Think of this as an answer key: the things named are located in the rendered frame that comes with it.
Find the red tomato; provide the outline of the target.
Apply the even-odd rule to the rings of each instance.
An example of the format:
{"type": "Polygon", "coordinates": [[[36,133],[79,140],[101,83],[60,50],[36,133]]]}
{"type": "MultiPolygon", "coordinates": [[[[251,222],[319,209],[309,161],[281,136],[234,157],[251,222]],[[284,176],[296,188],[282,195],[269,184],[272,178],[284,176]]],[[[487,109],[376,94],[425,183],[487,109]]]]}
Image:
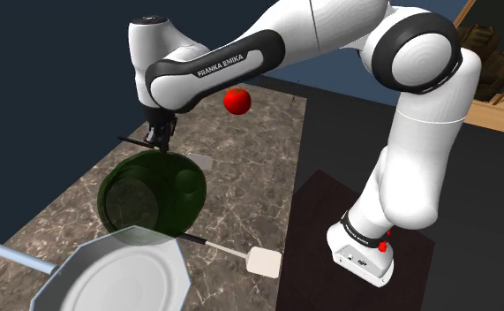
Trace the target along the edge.
{"type": "Polygon", "coordinates": [[[223,97],[224,108],[233,115],[243,115],[252,106],[252,98],[242,88],[232,88],[223,97]]]}

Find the dark green bowl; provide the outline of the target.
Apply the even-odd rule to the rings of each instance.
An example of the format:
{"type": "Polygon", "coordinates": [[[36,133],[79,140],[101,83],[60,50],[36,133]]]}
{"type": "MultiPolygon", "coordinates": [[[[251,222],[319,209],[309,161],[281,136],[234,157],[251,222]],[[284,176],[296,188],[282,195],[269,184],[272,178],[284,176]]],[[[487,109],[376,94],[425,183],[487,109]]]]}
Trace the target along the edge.
{"type": "Polygon", "coordinates": [[[185,239],[206,197],[206,177],[193,160],[149,150],[124,159],[107,175],[97,211],[110,233],[137,225],[185,239]]]}

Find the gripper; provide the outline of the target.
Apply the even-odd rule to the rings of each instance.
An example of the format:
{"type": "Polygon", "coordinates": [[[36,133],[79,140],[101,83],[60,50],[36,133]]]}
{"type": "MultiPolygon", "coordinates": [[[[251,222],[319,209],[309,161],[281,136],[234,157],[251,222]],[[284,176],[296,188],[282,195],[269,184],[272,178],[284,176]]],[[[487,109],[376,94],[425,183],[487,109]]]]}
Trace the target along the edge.
{"type": "Polygon", "coordinates": [[[143,106],[143,111],[149,127],[145,142],[155,145],[155,130],[158,130],[157,147],[161,152],[168,152],[171,131],[174,131],[177,125],[176,113],[162,107],[153,108],[146,105],[143,106]]]}

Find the pale blue octagonal pan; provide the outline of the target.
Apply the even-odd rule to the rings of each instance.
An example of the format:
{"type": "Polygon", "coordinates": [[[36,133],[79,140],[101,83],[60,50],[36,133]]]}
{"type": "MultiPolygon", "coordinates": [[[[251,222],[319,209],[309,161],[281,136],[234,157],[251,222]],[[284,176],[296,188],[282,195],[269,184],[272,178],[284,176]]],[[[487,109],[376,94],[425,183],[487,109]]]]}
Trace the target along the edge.
{"type": "Polygon", "coordinates": [[[61,265],[0,244],[50,275],[29,311],[180,311],[191,280],[175,239],[137,225],[80,245],[61,265]]]}

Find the light wooden furniture frame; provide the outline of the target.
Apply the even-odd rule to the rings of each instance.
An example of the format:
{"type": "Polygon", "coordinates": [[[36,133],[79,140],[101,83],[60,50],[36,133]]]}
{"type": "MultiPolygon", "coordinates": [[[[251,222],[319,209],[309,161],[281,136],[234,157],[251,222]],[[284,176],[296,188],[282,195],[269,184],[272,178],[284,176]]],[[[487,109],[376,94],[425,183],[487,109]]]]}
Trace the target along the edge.
{"type": "Polygon", "coordinates": [[[504,94],[497,94],[493,102],[474,100],[465,122],[504,133],[504,94]]]}

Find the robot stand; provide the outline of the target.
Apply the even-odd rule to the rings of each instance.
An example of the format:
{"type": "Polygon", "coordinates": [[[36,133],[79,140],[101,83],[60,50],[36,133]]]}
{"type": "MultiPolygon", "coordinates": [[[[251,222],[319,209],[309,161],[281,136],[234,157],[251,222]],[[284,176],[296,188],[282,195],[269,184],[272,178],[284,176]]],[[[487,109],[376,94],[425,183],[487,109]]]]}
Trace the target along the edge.
{"type": "Polygon", "coordinates": [[[377,288],[333,262],[326,233],[358,195],[323,171],[293,194],[275,311],[421,311],[434,242],[394,227],[395,270],[377,288]]]}

